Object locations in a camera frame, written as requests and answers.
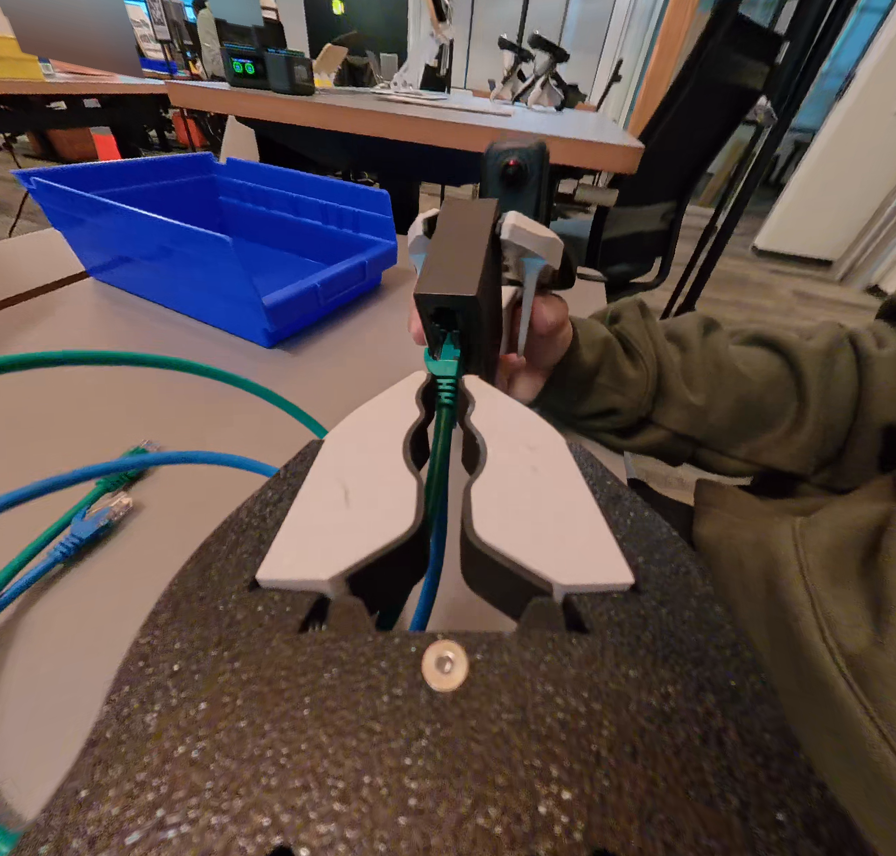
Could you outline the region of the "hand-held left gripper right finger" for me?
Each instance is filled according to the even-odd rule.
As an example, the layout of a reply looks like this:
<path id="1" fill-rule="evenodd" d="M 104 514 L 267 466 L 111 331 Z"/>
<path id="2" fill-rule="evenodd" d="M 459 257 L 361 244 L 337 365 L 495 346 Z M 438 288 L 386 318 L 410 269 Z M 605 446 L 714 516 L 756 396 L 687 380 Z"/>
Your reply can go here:
<path id="1" fill-rule="evenodd" d="M 511 619 L 539 598 L 629 590 L 633 571 L 565 437 L 477 376 L 460 392 L 467 587 Z"/>

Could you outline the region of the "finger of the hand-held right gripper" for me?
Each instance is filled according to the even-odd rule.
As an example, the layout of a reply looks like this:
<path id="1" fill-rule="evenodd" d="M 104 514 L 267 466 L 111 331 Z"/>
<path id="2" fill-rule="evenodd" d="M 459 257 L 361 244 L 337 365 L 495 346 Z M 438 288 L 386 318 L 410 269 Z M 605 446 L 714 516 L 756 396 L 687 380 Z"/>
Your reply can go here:
<path id="1" fill-rule="evenodd" d="M 509 211 L 498 223 L 502 258 L 502 355 L 524 355 L 535 296 L 561 287 L 564 244 L 549 227 Z"/>
<path id="2" fill-rule="evenodd" d="M 409 261 L 416 272 L 420 272 L 431 246 L 438 223 L 440 209 L 430 209 L 420 213 L 409 227 Z"/>

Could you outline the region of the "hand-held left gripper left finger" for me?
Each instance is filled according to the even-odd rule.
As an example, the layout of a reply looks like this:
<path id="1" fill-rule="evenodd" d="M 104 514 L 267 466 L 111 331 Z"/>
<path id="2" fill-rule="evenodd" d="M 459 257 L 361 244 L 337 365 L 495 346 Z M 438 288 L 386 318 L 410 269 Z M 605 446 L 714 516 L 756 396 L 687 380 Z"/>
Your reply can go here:
<path id="1" fill-rule="evenodd" d="M 308 593 L 389 593 L 425 573 L 420 471 L 412 435 L 425 410 L 418 370 L 346 416 L 322 440 L 305 481 L 255 574 L 265 589 Z"/>

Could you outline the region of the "black network switch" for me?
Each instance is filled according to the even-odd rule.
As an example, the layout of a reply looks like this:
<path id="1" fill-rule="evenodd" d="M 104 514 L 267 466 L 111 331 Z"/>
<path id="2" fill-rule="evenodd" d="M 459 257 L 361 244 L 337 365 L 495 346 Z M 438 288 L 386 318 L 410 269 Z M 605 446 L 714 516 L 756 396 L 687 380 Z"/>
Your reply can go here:
<path id="1" fill-rule="evenodd" d="M 445 339 L 456 335 L 464 372 L 493 383 L 502 341 L 502 283 L 492 291 L 482 281 L 481 201 L 442 202 L 413 298 L 431 356 L 439 358 Z"/>

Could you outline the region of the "person's right hand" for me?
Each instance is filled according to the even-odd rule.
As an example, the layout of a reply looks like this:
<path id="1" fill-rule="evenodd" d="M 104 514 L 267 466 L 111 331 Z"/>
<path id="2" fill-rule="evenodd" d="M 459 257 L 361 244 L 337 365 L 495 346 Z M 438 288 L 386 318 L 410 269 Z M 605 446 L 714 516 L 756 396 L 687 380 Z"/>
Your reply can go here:
<path id="1" fill-rule="evenodd" d="M 495 387 L 519 402 L 532 403 L 566 355 L 573 335 L 566 301 L 552 292 L 537 292 L 524 351 L 499 357 Z"/>

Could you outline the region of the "grey wood-edged table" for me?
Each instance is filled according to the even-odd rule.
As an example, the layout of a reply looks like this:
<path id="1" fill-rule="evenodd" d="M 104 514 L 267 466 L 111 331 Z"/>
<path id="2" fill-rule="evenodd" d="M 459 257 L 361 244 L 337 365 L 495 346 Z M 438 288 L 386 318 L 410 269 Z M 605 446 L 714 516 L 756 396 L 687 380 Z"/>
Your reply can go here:
<path id="1" fill-rule="evenodd" d="M 91 130 L 108 130 L 118 155 L 169 153 L 173 127 L 165 83 L 157 78 L 58 74 L 1 81 L 2 141 L 28 136 L 41 158 L 97 158 Z"/>
<path id="2" fill-rule="evenodd" d="M 477 181 L 483 152 L 499 141 L 542 141 L 553 167 L 632 174 L 643 144 L 595 111 L 537 110 L 464 92 L 436 100 L 375 90 L 323 89 L 297 97 L 224 82 L 170 81 L 174 106 L 235 117 L 251 128 L 260 159 L 330 174 L 366 172 L 409 181 Z"/>

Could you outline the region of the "spare gripper on table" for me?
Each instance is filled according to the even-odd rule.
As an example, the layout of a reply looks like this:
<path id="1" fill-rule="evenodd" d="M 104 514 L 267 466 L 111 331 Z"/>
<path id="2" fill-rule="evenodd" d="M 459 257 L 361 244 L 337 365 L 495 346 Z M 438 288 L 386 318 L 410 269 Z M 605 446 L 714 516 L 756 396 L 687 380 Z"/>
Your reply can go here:
<path id="1" fill-rule="evenodd" d="M 502 74 L 489 80 L 489 98 L 508 104 L 532 107 L 536 82 L 535 56 L 522 44 L 501 35 L 497 41 L 502 57 Z"/>
<path id="2" fill-rule="evenodd" d="M 532 77 L 520 93 L 526 106 L 562 111 L 586 102 L 587 95 L 559 72 L 559 67 L 570 59 L 565 48 L 537 31 L 530 35 L 529 46 L 537 57 L 533 61 Z"/>

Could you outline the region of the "black office chair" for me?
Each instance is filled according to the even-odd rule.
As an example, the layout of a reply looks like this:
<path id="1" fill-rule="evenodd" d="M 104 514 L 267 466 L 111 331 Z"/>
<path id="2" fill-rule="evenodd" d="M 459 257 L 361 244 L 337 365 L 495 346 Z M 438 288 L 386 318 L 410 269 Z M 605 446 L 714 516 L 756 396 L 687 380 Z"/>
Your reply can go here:
<path id="1" fill-rule="evenodd" d="M 667 278 L 689 200 L 764 94 L 781 35 L 719 0 L 692 51 L 641 132 L 635 174 L 614 175 L 612 206 L 551 224 L 576 269 L 603 279 L 608 302 L 641 295 Z"/>

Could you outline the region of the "plain black device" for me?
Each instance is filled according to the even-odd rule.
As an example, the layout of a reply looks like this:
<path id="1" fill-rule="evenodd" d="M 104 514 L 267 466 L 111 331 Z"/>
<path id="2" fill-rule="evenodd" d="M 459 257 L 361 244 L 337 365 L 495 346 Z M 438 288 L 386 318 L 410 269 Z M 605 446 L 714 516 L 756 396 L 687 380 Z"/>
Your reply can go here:
<path id="1" fill-rule="evenodd" d="M 265 65 L 269 87 L 275 93 L 309 97 L 316 91 L 313 61 L 286 48 L 267 48 Z"/>

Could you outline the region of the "large black monitor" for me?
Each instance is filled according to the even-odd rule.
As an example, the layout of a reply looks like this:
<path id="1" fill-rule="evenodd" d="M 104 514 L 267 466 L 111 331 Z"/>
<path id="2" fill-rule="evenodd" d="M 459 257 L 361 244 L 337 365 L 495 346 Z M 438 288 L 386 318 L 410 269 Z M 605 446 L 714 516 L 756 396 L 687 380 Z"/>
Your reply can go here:
<path id="1" fill-rule="evenodd" d="M 357 52 L 387 54 L 403 64 L 409 49 L 409 0 L 303 0 L 309 54 L 352 32 L 360 37 Z"/>

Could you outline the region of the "black device with green display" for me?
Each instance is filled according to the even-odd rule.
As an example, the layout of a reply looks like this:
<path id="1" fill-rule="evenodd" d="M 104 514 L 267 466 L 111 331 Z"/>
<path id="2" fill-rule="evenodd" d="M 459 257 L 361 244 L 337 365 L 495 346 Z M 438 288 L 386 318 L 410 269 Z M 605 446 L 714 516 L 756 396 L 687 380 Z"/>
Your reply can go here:
<path id="1" fill-rule="evenodd" d="M 216 20 L 224 76 L 231 87 L 271 90 L 266 48 L 253 26 Z"/>

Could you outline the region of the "blue plastic bin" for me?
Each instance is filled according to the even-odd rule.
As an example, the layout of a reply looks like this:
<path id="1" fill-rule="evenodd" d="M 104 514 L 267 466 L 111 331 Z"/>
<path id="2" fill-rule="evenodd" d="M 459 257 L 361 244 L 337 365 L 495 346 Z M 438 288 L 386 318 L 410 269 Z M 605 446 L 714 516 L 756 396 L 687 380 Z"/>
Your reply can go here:
<path id="1" fill-rule="evenodd" d="M 14 170 L 101 283 L 261 347 L 372 291 L 398 257 L 389 195 L 210 153 Z"/>

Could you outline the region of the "person's olive hoodie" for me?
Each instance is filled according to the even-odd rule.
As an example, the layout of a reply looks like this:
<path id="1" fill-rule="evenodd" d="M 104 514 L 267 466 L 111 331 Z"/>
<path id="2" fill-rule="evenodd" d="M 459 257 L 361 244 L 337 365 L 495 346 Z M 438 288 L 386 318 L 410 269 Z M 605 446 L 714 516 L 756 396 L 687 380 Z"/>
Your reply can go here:
<path id="1" fill-rule="evenodd" d="M 814 769 L 895 850 L 894 475 L 830 497 L 695 492 L 693 542 Z"/>

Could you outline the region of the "yellow plastic bin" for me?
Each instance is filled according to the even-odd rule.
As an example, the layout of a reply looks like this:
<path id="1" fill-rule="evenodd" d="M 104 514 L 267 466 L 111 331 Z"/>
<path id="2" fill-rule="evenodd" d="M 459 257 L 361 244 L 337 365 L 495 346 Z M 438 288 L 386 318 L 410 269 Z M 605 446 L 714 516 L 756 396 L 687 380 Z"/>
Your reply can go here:
<path id="1" fill-rule="evenodd" d="M 14 35 L 0 36 L 0 77 L 1 79 L 44 81 L 45 75 L 39 58 L 24 53 Z"/>

